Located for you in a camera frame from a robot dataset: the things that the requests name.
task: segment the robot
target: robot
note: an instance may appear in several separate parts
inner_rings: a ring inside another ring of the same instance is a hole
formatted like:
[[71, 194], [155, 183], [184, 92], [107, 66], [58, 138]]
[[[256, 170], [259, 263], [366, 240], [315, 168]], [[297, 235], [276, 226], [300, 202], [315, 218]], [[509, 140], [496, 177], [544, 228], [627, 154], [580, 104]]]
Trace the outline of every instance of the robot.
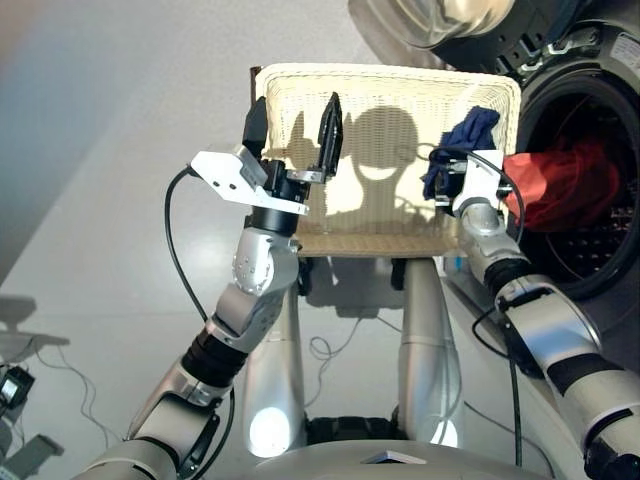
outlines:
[[[266, 135], [261, 98], [247, 115], [242, 144], [233, 153], [204, 151], [190, 163], [188, 172], [223, 199], [253, 206], [233, 260], [233, 282], [134, 418], [125, 441], [92, 462], [76, 480], [200, 478], [208, 466], [202, 464], [220, 423], [216, 409], [226, 397], [235, 399], [234, 377], [276, 321], [298, 280], [299, 245], [293, 235], [299, 216], [308, 211], [304, 201], [310, 185], [323, 184], [337, 172], [342, 145], [338, 95], [331, 96], [323, 114], [319, 158], [307, 170], [292, 171], [280, 160], [262, 159]], [[487, 154], [494, 164], [491, 171], [471, 168], [479, 166], [474, 163], [477, 156], [464, 156], [464, 186], [448, 205], [460, 219], [459, 244], [472, 273], [502, 313], [509, 352], [523, 372], [544, 378], [551, 387], [581, 445], [590, 478], [640, 479], [640, 378], [600, 355], [598, 336], [585, 315], [536, 273], [507, 234], [495, 198], [501, 157]], [[460, 158], [450, 167], [459, 174]], [[542, 478], [463, 450], [414, 440], [348, 440], [302, 447], [241, 478], [391, 477]]]

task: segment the wire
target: wire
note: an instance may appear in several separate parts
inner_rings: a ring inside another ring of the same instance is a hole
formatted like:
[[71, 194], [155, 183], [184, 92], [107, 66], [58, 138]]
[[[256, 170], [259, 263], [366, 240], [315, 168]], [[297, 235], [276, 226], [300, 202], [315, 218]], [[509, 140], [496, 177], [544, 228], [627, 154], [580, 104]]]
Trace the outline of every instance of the wire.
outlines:
[[176, 185], [180, 183], [187, 175], [191, 175], [193, 173], [193, 169], [191, 167], [185, 167], [178, 174], [173, 177], [171, 183], [167, 187], [167, 193], [164, 197], [164, 233], [167, 236], [167, 245], [169, 246], [169, 253], [171, 254], [171, 260], [173, 261], [174, 267], [178, 272], [178, 276], [182, 281], [182, 285], [184, 286], [187, 294], [189, 294], [189, 298], [193, 302], [193, 305], [196, 307], [196, 310], [200, 314], [202, 321], [206, 322], [208, 320], [207, 313], [205, 312], [202, 304], [196, 297], [196, 294], [193, 292], [189, 281], [187, 280], [186, 275], [184, 274], [184, 270], [182, 270], [182, 266], [180, 265], [180, 261], [178, 260], [178, 255], [176, 253], [176, 249], [173, 245], [173, 236], [171, 235], [171, 197], [173, 196], [173, 190], [176, 188]]
[[216, 461], [216, 459], [220, 455], [220, 452], [222, 452], [222, 449], [224, 448], [224, 445], [225, 443], [227, 443], [227, 439], [229, 438], [229, 433], [231, 433], [231, 425], [233, 424], [233, 416], [235, 414], [235, 410], [236, 410], [236, 392], [235, 392], [235, 388], [231, 387], [231, 393], [229, 394], [229, 416], [227, 417], [227, 424], [224, 427], [224, 433], [220, 438], [220, 443], [218, 443], [218, 446], [211, 454], [211, 457], [209, 457], [209, 460], [207, 460], [207, 462], [202, 466], [202, 468], [198, 471], [198, 473], [194, 475], [192, 480], [199, 480], [200, 478], [202, 478], [202, 476], [205, 473], [207, 473], [207, 470], [211, 468], [211, 465], [213, 465], [213, 462]]
[[473, 322], [473, 325], [471, 325], [471, 332], [473, 333], [473, 336], [476, 337], [476, 340], [478, 340], [487, 350], [490, 350], [491, 352], [495, 353], [496, 355], [498, 355], [500, 358], [505, 358], [505, 359], [509, 359], [509, 355], [507, 355], [504, 352], [501, 352], [500, 350], [498, 350], [497, 348], [495, 348], [493, 345], [489, 344], [484, 338], [482, 338], [480, 336], [480, 334], [478, 333], [478, 326], [480, 326], [480, 324], [483, 322], [484, 319], [488, 318], [489, 315], [491, 315], [491, 313], [493, 313], [493, 311], [495, 310], [495, 307], [492, 307], [491, 309], [487, 310], [486, 312], [484, 312], [482, 315], [480, 315], [477, 320], [475, 322]]
[[[475, 413], [479, 417], [484, 418], [489, 423], [494, 424], [496, 427], [501, 428], [502, 430], [504, 430], [506, 432], [509, 432], [512, 435], [515, 434], [514, 430], [512, 430], [509, 427], [503, 425], [502, 423], [498, 422], [497, 420], [494, 420], [493, 418], [489, 417], [488, 415], [482, 413], [480, 410], [475, 408], [469, 402], [464, 402], [464, 404], [469, 410], [471, 410], [473, 413]], [[536, 442], [534, 442], [533, 440], [531, 440], [530, 438], [528, 438], [528, 437], [526, 437], [524, 435], [522, 436], [522, 440], [523, 440], [523, 442], [528, 443], [529, 445], [531, 445], [540, 454], [540, 456], [544, 459], [544, 462], [547, 464], [547, 468], [549, 469], [549, 475], [552, 478], [556, 478], [556, 472], [553, 469], [553, 465], [551, 464], [551, 460], [549, 460], [548, 455], [545, 453], [545, 451], [542, 449], [542, 447], [540, 447], [540, 445], [538, 445]]]
[[62, 358], [62, 362], [64, 363], [64, 366], [54, 365], [52, 363], [45, 361], [40, 355], [40, 352], [38, 352], [37, 346], [34, 349], [34, 353], [36, 357], [38, 358], [40, 363], [45, 367], [48, 367], [54, 370], [68, 370], [76, 374], [78, 377], [80, 377], [80, 380], [82, 381], [82, 384], [84, 386], [84, 396], [82, 398], [82, 404], [80, 405], [80, 415], [82, 415], [84, 418], [89, 420], [91, 423], [93, 423], [102, 431], [105, 448], [109, 448], [109, 434], [113, 435], [118, 441], [120, 441], [121, 438], [116, 433], [114, 433], [113, 430], [106, 427], [104, 424], [100, 423], [93, 415], [93, 404], [98, 395], [98, 389], [96, 388], [95, 384], [91, 381], [91, 379], [89, 379], [89, 377], [87, 377], [80, 370], [71, 366], [67, 362], [66, 358], [64, 357], [64, 354], [62, 353], [62, 349], [59, 346], [58, 346], [58, 351], [60, 353], [60, 357]]
[[511, 393], [513, 395], [513, 430], [515, 437], [516, 466], [522, 467], [522, 424], [520, 422], [520, 393], [518, 392], [518, 373], [516, 362], [509, 358], [509, 373], [511, 374]]
[[31, 348], [31, 346], [33, 345], [33, 342], [35, 341], [37, 335], [33, 335], [31, 338], [29, 338], [29, 341], [27, 342], [27, 344], [22, 348], [22, 350], [20, 350], [18, 353], [16, 353], [13, 357], [11, 357], [9, 360], [7, 360], [6, 362], [3, 362], [2, 364], [0, 364], [0, 367], [5, 367], [7, 365], [11, 365], [12, 363], [14, 363], [18, 358], [20, 358], [22, 356], [23, 353], [26, 353], [29, 351], [29, 349]]
[[471, 331], [473, 332], [474, 337], [488, 350], [495, 353], [501, 358], [505, 358], [509, 360], [509, 373], [511, 375], [511, 395], [513, 398], [513, 424], [515, 426], [515, 464], [518, 467], [522, 467], [522, 424], [520, 420], [520, 393], [518, 391], [518, 377], [516, 372], [516, 362], [511, 355], [501, 352], [496, 349], [487, 341], [482, 338], [478, 334], [478, 326], [482, 323], [485, 318], [488, 318], [489, 315], [495, 310], [495, 307], [490, 308], [482, 315], [478, 317], [478, 319], [473, 322], [471, 326]]
[[[387, 320], [384, 320], [381, 317], [376, 317], [376, 319], [382, 322], [383, 324], [385, 324], [387, 327], [391, 328], [392, 330], [395, 330], [396, 332], [402, 332], [401, 329], [399, 329], [392, 323], [388, 322]], [[340, 352], [342, 352], [345, 348], [347, 348], [347, 346], [351, 343], [351, 340], [353, 340], [353, 336], [355, 335], [356, 331], [358, 330], [358, 327], [362, 323], [362, 320], [363, 318], [358, 318], [356, 320], [356, 322], [353, 324], [353, 328], [351, 329], [351, 333], [349, 333], [349, 336], [347, 337], [347, 340], [342, 344], [340, 348], [337, 348], [335, 350], [332, 349], [331, 345], [329, 345], [329, 342], [321, 336], [316, 335], [314, 337], [311, 337], [311, 339], [309, 340], [309, 353], [311, 353], [311, 355], [316, 360], [321, 361], [322, 364], [318, 369], [318, 373], [316, 377], [318, 381], [318, 388], [316, 390], [315, 395], [311, 398], [311, 400], [309, 400], [304, 404], [305, 408], [308, 408], [311, 405], [313, 405], [316, 402], [316, 400], [318, 400], [318, 397], [320, 397], [320, 394], [322, 393], [322, 376], [329, 368], [329, 365], [331, 364], [331, 360], [336, 358], [340, 354]], [[318, 347], [317, 345], [318, 343], [324, 347], [324, 350]]]
[[551, 250], [551, 253], [553, 253], [553, 256], [556, 257], [556, 260], [558, 261], [558, 263], [562, 265], [567, 272], [569, 272], [571, 275], [576, 277], [578, 280], [584, 280], [584, 277], [582, 275], [577, 274], [575, 270], [573, 270], [569, 265], [567, 265], [566, 262], [562, 259], [562, 257], [558, 254], [558, 252], [556, 251], [556, 248], [553, 246], [553, 243], [551, 243], [551, 239], [549, 238], [548, 233], [544, 236], [544, 239], [547, 242], [547, 246], [549, 247], [549, 250]]
[[396, 327], [395, 325], [393, 325], [391, 322], [386, 321], [384, 318], [382, 317], [376, 317], [378, 320], [380, 320], [382, 323], [384, 323], [387, 327], [389, 327], [391, 330], [395, 330], [398, 333], [402, 333], [402, 329]]
[[525, 206], [524, 206], [524, 200], [522, 199], [522, 194], [520, 193], [520, 190], [518, 189], [518, 186], [516, 185], [516, 182], [514, 182], [513, 179], [509, 175], [507, 175], [503, 170], [501, 170], [498, 167], [496, 167], [489, 160], [487, 160], [486, 158], [482, 157], [481, 155], [478, 155], [477, 153], [475, 153], [475, 152], [473, 152], [471, 150], [467, 150], [466, 148], [460, 148], [460, 147], [436, 147], [433, 150], [431, 150], [431, 153], [429, 154], [429, 161], [430, 162], [434, 162], [434, 163], [438, 163], [438, 160], [435, 158], [435, 156], [439, 152], [461, 153], [461, 154], [467, 155], [467, 156], [475, 159], [476, 161], [484, 164], [486, 167], [490, 168], [494, 172], [496, 172], [498, 175], [500, 175], [500, 177], [505, 182], [507, 182], [509, 184], [509, 186], [511, 186], [511, 188], [513, 189], [513, 194], [516, 196], [516, 200], [518, 202], [518, 213], [519, 213], [518, 217], [520, 219], [520, 222], [519, 222], [519, 225], [518, 225], [518, 234], [516, 235], [516, 242], [520, 243], [520, 240], [522, 240], [522, 235], [524, 234]]

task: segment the laundry basket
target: laundry basket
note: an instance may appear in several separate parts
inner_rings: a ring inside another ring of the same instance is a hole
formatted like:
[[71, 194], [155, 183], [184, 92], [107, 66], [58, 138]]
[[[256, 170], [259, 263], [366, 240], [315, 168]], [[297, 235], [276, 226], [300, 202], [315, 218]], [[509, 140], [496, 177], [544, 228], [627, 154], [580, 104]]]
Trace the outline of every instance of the laundry basket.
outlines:
[[266, 158], [303, 169], [318, 156], [318, 129], [332, 92], [344, 141], [337, 175], [313, 186], [297, 235], [304, 256], [442, 255], [456, 248], [457, 220], [422, 196], [427, 158], [443, 132], [475, 105], [500, 114], [496, 147], [514, 153], [520, 89], [494, 75], [408, 67], [276, 64], [255, 79], [267, 100]]

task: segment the washing machine drum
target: washing machine drum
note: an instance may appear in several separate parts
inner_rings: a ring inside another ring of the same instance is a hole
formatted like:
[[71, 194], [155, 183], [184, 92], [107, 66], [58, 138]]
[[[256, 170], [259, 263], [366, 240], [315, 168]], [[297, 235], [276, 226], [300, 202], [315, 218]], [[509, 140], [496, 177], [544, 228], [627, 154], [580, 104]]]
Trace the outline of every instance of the washing machine drum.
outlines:
[[582, 228], [526, 231], [521, 243], [539, 269], [579, 299], [609, 289], [640, 249], [640, 6], [635, 0], [564, 5], [563, 18], [554, 19], [551, 10], [524, 15], [531, 3], [515, 2], [489, 34], [454, 39], [434, 51], [459, 69], [501, 73], [520, 83], [519, 152], [544, 152], [558, 138], [597, 138], [604, 145], [603, 161], [622, 179], [611, 207]]
[[383, 62], [438, 67], [435, 52], [458, 70], [514, 78], [523, 98], [519, 152], [544, 152], [558, 138], [606, 139], [602, 161], [622, 179], [613, 205], [579, 229], [526, 230], [521, 248], [574, 299], [604, 292], [637, 268], [637, 0], [350, 0], [349, 8]]

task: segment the black cable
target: black cable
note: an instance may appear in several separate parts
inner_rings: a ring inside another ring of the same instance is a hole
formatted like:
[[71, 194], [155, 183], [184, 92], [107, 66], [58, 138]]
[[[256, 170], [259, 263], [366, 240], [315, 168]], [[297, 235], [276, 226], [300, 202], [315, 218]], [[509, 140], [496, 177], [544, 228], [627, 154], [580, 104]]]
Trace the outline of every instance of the black cable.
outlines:
[[511, 374], [511, 393], [513, 395], [513, 430], [515, 437], [516, 466], [522, 467], [522, 424], [520, 423], [520, 394], [518, 392], [518, 375], [516, 362], [509, 358], [509, 373]]
[[[471, 410], [473, 413], [478, 415], [479, 417], [484, 418], [487, 422], [494, 424], [496, 427], [501, 428], [505, 432], [509, 432], [511, 435], [515, 435], [516, 432], [514, 430], [510, 429], [506, 425], [503, 425], [502, 423], [498, 422], [497, 420], [494, 420], [490, 416], [482, 413], [480, 410], [478, 410], [476, 407], [471, 405], [469, 402], [464, 402], [464, 405], [469, 410]], [[547, 468], [549, 469], [549, 475], [551, 476], [551, 478], [556, 478], [556, 472], [553, 469], [553, 465], [551, 464], [551, 460], [549, 460], [549, 456], [545, 453], [545, 451], [542, 449], [542, 447], [540, 445], [538, 445], [536, 442], [534, 442], [533, 440], [531, 440], [530, 438], [528, 438], [528, 437], [526, 437], [524, 435], [522, 436], [522, 441], [528, 443], [529, 445], [531, 445], [540, 454], [540, 456], [543, 458], [543, 460], [547, 464]]]
[[484, 338], [482, 338], [480, 336], [480, 334], [478, 333], [478, 326], [482, 323], [482, 321], [486, 318], [489, 317], [489, 315], [495, 310], [495, 307], [487, 310], [486, 312], [484, 312], [482, 315], [480, 315], [478, 317], [478, 319], [473, 322], [473, 325], [471, 325], [471, 332], [473, 333], [473, 336], [476, 337], [476, 340], [478, 340], [487, 350], [490, 350], [491, 352], [495, 353], [496, 355], [498, 355], [500, 358], [505, 358], [505, 359], [509, 359], [509, 355], [507, 355], [506, 353], [501, 352], [500, 350], [498, 350], [497, 348], [495, 348], [493, 345], [489, 344]]
[[185, 167], [180, 172], [178, 172], [175, 177], [173, 177], [173, 180], [171, 180], [171, 183], [169, 183], [169, 186], [167, 187], [167, 193], [164, 197], [164, 233], [167, 236], [167, 244], [169, 246], [171, 260], [173, 260], [173, 265], [176, 267], [178, 276], [182, 281], [182, 285], [184, 285], [184, 288], [189, 294], [189, 298], [193, 302], [193, 305], [196, 307], [196, 310], [198, 310], [200, 317], [202, 317], [202, 320], [206, 322], [208, 319], [207, 313], [205, 312], [204, 308], [202, 308], [202, 304], [196, 297], [196, 294], [193, 292], [193, 289], [191, 288], [191, 285], [189, 284], [189, 281], [184, 274], [184, 270], [182, 270], [182, 267], [180, 266], [180, 261], [178, 260], [178, 255], [176, 254], [176, 249], [173, 245], [173, 236], [171, 235], [171, 196], [173, 195], [173, 190], [176, 188], [176, 185], [180, 182], [180, 180], [182, 180], [187, 175], [192, 175], [193, 173], [194, 170], [191, 167]]
[[515, 437], [515, 463], [516, 466], [522, 467], [522, 424], [520, 421], [520, 393], [518, 391], [518, 377], [516, 375], [516, 362], [511, 355], [501, 352], [500, 350], [493, 347], [487, 343], [487, 341], [480, 336], [478, 333], [478, 326], [482, 323], [485, 318], [488, 318], [489, 315], [495, 310], [495, 307], [490, 308], [482, 315], [478, 317], [478, 319], [473, 322], [471, 326], [471, 331], [473, 336], [488, 350], [495, 353], [501, 358], [509, 360], [509, 372], [511, 374], [511, 394], [513, 398], [513, 424], [514, 424], [514, 437]]
[[511, 186], [511, 188], [513, 189], [513, 194], [516, 196], [516, 200], [518, 202], [518, 213], [519, 213], [519, 217], [520, 217], [520, 224], [518, 225], [518, 234], [516, 235], [516, 242], [520, 243], [520, 240], [522, 240], [522, 235], [524, 234], [525, 206], [524, 206], [524, 200], [522, 199], [522, 194], [520, 193], [520, 190], [518, 189], [518, 186], [516, 185], [516, 182], [514, 182], [513, 179], [509, 175], [507, 175], [503, 170], [501, 170], [498, 167], [496, 167], [489, 160], [487, 160], [486, 158], [482, 157], [481, 155], [478, 155], [477, 153], [475, 153], [475, 152], [473, 152], [471, 150], [467, 150], [466, 148], [460, 148], [460, 147], [436, 147], [433, 150], [431, 150], [431, 153], [429, 154], [429, 161], [430, 162], [434, 162], [434, 163], [438, 163], [438, 160], [435, 158], [435, 156], [440, 152], [444, 152], [444, 153], [447, 153], [447, 152], [448, 153], [461, 153], [463, 155], [467, 155], [467, 156], [477, 160], [478, 162], [482, 163], [483, 165], [487, 166], [488, 168], [490, 168], [494, 172], [496, 172], [498, 175], [500, 175], [500, 177], [505, 182], [507, 182], [509, 184], [509, 186]]
[[199, 480], [200, 478], [202, 478], [202, 476], [205, 473], [207, 473], [207, 470], [211, 468], [211, 465], [213, 465], [213, 462], [216, 461], [216, 459], [220, 455], [220, 452], [222, 452], [222, 449], [224, 448], [224, 445], [225, 443], [227, 443], [227, 439], [229, 438], [229, 433], [231, 433], [231, 425], [233, 424], [233, 415], [235, 413], [235, 410], [236, 410], [236, 392], [235, 392], [235, 389], [232, 387], [231, 393], [229, 394], [229, 416], [227, 417], [227, 424], [224, 427], [224, 433], [220, 438], [220, 443], [218, 443], [218, 446], [209, 457], [209, 460], [207, 460], [207, 462], [202, 466], [202, 468], [198, 471], [198, 473], [194, 475], [192, 480]]

